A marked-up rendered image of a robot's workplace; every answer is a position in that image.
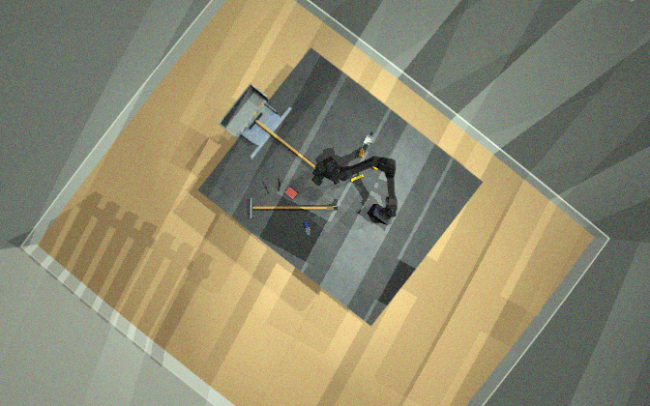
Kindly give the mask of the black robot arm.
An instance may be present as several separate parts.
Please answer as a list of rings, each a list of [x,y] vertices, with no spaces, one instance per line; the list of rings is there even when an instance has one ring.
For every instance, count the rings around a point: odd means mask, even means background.
[[[373,156],[355,165],[342,167],[336,165],[335,159],[327,158],[321,161],[314,170],[321,175],[324,175],[325,171],[327,171],[326,177],[333,181],[334,184],[337,184],[340,180],[346,181],[354,174],[371,167],[376,167],[385,172],[387,177],[388,197],[386,196],[386,207],[380,210],[379,216],[388,222],[389,218],[397,216],[398,209],[398,201],[395,195],[396,161],[394,159]],[[340,172],[338,172],[339,170]]]

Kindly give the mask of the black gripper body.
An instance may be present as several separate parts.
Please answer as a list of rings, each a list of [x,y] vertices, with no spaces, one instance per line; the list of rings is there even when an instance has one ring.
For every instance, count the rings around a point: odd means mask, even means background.
[[[322,180],[324,179],[324,177],[326,177],[326,174],[327,174],[327,171],[325,171],[325,174],[324,174],[324,175],[321,175],[320,173],[318,173],[318,175],[317,175],[318,177],[317,177],[317,176],[314,176],[311,180],[312,180],[313,182],[315,182],[318,186],[320,186],[320,184],[323,182]],[[327,178],[327,177],[326,177],[326,178]],[[321,180],[320,180],[320,179],[321,179]],[[328,178],[327,178],[327,179],[328,179]]]

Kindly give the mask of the red rectangular block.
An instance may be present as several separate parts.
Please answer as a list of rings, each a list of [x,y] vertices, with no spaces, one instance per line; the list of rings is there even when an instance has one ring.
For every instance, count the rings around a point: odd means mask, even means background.
[[[298,192],[296,192],[292,187],[289,187],[285,193],[292,199],[294,199],[298,194]]]

